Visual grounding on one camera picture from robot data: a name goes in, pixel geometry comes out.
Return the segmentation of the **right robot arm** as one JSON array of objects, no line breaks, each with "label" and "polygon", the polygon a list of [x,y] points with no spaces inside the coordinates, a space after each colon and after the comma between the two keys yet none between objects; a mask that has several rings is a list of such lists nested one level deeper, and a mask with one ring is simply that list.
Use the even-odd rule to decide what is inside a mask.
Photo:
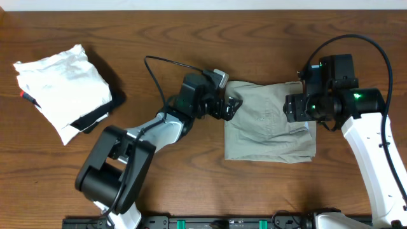
[{"label": "right robot arm", "polygon": [[406,228],[406,167],[377,88],[359,88],[350,54],[323,57],[298,72],[303,92],[286,96],[289,123],[335,124],[349,143],[371,205],[372,228]]}]

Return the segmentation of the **khaki shorts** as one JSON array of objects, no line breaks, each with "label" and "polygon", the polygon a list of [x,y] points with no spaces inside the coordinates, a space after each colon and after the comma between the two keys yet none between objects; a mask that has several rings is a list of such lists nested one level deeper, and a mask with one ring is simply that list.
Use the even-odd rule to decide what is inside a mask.
[{"label": "khaki shorts", "polygon": [[289,123],[283,112],[289,94],[302,93],[300,82],[257,85],[230,81],[226,97],[242,100],[224,123],[224,158],[259,162],[310,162],[316,155],[316,123]]}]

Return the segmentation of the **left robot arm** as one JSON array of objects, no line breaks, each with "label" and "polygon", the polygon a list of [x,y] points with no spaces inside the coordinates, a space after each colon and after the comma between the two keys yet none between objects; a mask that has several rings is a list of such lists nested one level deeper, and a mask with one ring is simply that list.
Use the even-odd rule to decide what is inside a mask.
[{"label": "left robot arm", "polygon": [[229,76],[215,69],[186,74],[178,95],[143,125],[106,127],[80,169],[75,188],[101,211],[99,217],[67,218],[63,228],[137,228],[142,215],[135,205],[153,156],[182,139],[195,119],[210,115],[229,121],[242,100],[221,96]]}]

